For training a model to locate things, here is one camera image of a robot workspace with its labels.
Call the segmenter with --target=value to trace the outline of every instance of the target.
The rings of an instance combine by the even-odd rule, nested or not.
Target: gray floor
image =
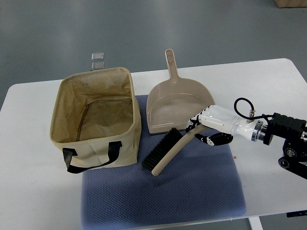
[[[131,72],[288,58],[307,80],[307,8],[274,0],[0,0],[0,105],[10,86],[105,67]],[[307,218],[261,217],[265,230],[305,229]],[[233,220],[183,229],[250,229]]]

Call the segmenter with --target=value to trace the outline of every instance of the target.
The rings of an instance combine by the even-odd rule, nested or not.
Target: blue textured cushion
[[[142,169],[141,161],[164,135],[149,134],[147,95],[137,99],[142,117],[138,163],[83,172],[82,228],[127,229],[243,215],[245,200],[228,145],[212,147],[193,139],[159,176]]]

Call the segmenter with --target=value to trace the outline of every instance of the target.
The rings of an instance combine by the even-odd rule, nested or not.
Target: beige fabric basket
[[[63,151],[67,171],[134,164],[140,136],[140,109],[127,69],[79,73],[62,81],[50,139]]]

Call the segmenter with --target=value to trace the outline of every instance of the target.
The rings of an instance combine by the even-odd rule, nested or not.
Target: dustpan
[[[165,51],[170,79],[157,84],[149,93],[146,105],[151,134],[171,128],[186,129],[188,120],[202,109],[215,104],[208,89],[196,80],[178,75],[174,52]]]

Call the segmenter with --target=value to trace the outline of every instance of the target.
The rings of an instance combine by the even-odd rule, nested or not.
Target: dustpan handle
[[[165,58],[166,58],[166,63],[167,63],[170,79],[173,83],[175,83],[180,77],[178,76],[174,51],[171,49],[167,49],[165,51]]]
[[[154,169],[152,170],[152,175],[159,175],[160,172],[167,166],[167,164],[177,155],[177,153],[179,153],[179,151],[195,137],[195,134],[200,134],[207,129],[208,127],[199,125],[195,129],[192,129],[190,132],[184,135],[154,167]]]

